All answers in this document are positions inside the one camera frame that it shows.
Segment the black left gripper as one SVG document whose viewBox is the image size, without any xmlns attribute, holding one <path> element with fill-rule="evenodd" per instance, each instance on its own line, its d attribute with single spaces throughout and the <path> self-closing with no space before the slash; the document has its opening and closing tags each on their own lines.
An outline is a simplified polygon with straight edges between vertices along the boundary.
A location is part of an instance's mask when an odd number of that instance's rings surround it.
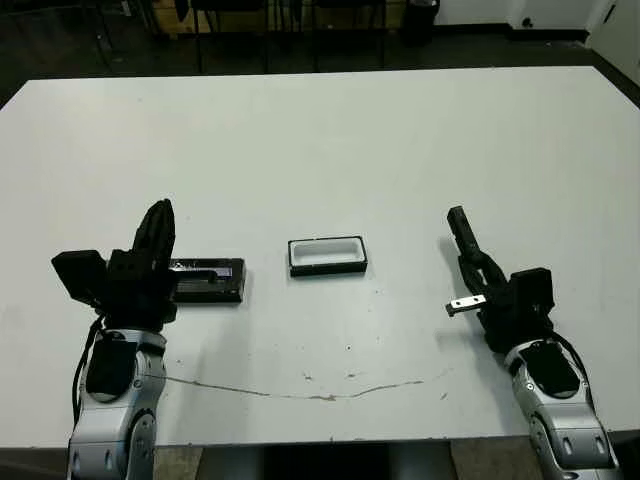
<svg viewBox="0 0 640 480">
<path fill-rule="evenodd" d="M 144 215 L 132 250 L 114 250 L 107 262 L 101 309 L 113 328 L 160 330 L 179 306 L 215 299 L 218 258 L 171 258 L 175 215 L 169 199 Z"/>
</svg>

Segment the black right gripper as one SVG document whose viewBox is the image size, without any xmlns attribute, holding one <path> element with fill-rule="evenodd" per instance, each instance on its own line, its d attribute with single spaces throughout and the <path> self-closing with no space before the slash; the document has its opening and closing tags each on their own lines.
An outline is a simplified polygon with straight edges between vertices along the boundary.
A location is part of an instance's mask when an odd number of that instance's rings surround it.
<svg viewBox="0 0 640 480">
<path fill-rule="evenodd" d="M 554 302 L 517 300 L 508 293 L 509 282 L 499 265 L 479 248 L 458 256 L 462 280 L 471 296 L 445 305 L 449 317 L 476 311 L 484 338 L 494 352 L 506 355 L 518 345 L 549 338 Z"/>
</svg>

